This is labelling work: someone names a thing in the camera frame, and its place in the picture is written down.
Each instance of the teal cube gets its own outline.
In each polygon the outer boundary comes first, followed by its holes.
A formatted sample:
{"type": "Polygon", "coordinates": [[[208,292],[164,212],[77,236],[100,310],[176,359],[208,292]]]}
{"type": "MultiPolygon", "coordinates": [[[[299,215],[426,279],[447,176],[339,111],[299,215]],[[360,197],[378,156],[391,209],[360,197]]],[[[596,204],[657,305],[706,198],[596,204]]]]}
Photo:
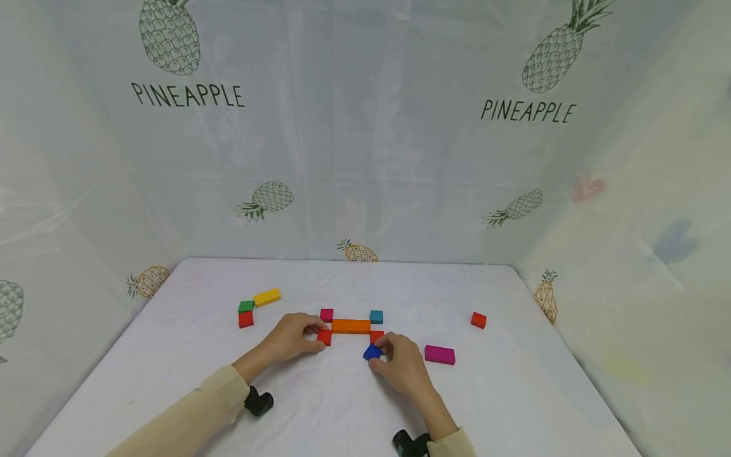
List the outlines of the teal cube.
{"type": "Polygon", "coordinates": [[[252,309],[254,309],[254,301],[253,300],[242,301],[241,303],[238,304],[238,313],[239,314],[241,314],[241,313],[248,313],[252,309]]]}
{"type": "Polygon", "coordinates": [[[383,323],[383,311],[371,311],[371,324],[383,323]]]}

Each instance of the pineapple print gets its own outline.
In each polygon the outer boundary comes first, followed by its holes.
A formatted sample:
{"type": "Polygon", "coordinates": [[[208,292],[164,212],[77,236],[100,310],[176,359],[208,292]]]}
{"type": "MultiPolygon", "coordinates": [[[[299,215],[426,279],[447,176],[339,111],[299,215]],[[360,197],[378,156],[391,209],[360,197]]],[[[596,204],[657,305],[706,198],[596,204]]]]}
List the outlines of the pineapple print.
{"type": "Polygon", "coordinates": [[[541,189],[535,189],[510,202],[503,211],[490,213],[490,216],[483,216],[484,221],[482,223],[490,227],[500,227],[506,219],[520,219],[527,216],[528,213],[541,206],[541,203],[543,203],[543,192],[541,192],[541,189]]]}
{"type": "Polygon", "coordinates": [[[168,276],[170,276],[170,271],[161,266],[150,267],[144,270],[137,278],[129,275],[129,279],[127,279],[127,295],[132,299],[137,294],[145,298],[152,298],[168,276]]]}
{"type": "Polygon", "coordinates": [[[200,42],[185,3],[189,0],[145,0],[140,33],[147,57],[166,72],[184,76],[198,68],[200,42]]]}
{"type": "Polygon", "coordinates": [[[292,191],[278,181],[269,181],[259,186],[251,196],[251,203],[236,205],[239,217],[246,217],[249,221],[264,220],[264,211],[279,211],[285,209],[295,199],[292,191]]]}
{"type": "Polygon", "coordinates": [[[360,244],[351,244],[350,240],[343,240],[336,246],[345,251],[345,257],[351,262],[378,262],[375,252],[360,244]]]}
{"type": "MultiPolygon", "coordinates": [[[[10,338],[23,316],[23,288],[14,282],[0,281],[0,344],[10,338]]],[[[0,363],[7,360],[0,357],[0,363]]]]}
{"type": "Polygon", "coordinates": [[[546,315],[550,323],[556,323],[556,315],[558,309],[556,308],[556,299],[553,297],[553,281],[558,278],[558,274],[555,271],[546,270],[543,273],[543,281],[538,286],[538,290],[533,294],[533,299],[543,310],[543,314],[546,315]]]}
{"type": "Polygon", "coordinates": [[[606,9],[614,0],[574,0],[571,21],[552,31],[523,69],[523,84],[537,94],[551,90],[564,78],[581,52],[584,34],[599,27],[599,19],[610,14],[606,9]]]}

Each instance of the black device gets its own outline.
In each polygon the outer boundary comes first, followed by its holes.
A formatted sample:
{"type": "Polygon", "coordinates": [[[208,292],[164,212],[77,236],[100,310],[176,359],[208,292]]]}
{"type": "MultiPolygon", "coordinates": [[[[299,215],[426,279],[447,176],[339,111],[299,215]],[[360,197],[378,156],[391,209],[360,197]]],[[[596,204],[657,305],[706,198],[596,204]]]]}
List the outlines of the black device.
{"type": "Polygon", "coordinates": [[[256,387],[250,386],[250,388],[251,391],[249,392],[249,396],[246,397],[243,406],[251,411],[253,415],[260,418],[272,409],[274,406],[274,397],[269,392],[264,392],[262,395],[259,395],[256,387]]]}
{"type": "Polygon", "coordinates": [[[431,441],[431,437],[428,433],[411,439],[408,431],[399,430],[391,442],[399,457],[424,457],[429,455],[429,449],[426,447],[426,443],[429,441],[431,441]]]}

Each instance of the beige sleeve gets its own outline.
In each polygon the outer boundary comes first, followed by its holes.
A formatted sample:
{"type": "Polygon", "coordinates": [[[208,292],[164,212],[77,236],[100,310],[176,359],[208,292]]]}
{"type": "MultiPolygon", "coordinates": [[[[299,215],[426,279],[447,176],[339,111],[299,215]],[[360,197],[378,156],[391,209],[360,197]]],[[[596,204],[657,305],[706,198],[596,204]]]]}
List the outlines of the beige sleeve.
{"type": "Polygon", "coordinates": [[[428,442],[431,457],[475,457],[472,443],[469,442],[467,434],[460,428],[448,437],[435,442],[428,442]]]}
{"type": "Polygon", "coordinates": [[[192,457],[208,438],[233,423],[249,390],[232,366],[224,366],[107,457],[192,457]]]}

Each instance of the left hand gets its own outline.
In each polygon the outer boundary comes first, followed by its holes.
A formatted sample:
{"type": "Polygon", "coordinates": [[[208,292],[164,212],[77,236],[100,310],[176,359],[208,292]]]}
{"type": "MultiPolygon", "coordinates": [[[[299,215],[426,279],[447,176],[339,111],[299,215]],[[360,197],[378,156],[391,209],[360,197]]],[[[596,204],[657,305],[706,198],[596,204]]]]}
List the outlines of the left hand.
{"type": "Polygon", "coordinates": [[[318,330],[327,330],[327,324],[318,316],[305,313],[285,314],[261,343],[231,365],[247,384],[251,384],[262,371],[274,363],[291,360],[303,352],[323,351],[325,343],[305,338],[306,334],[316,333],[318,330]]]}

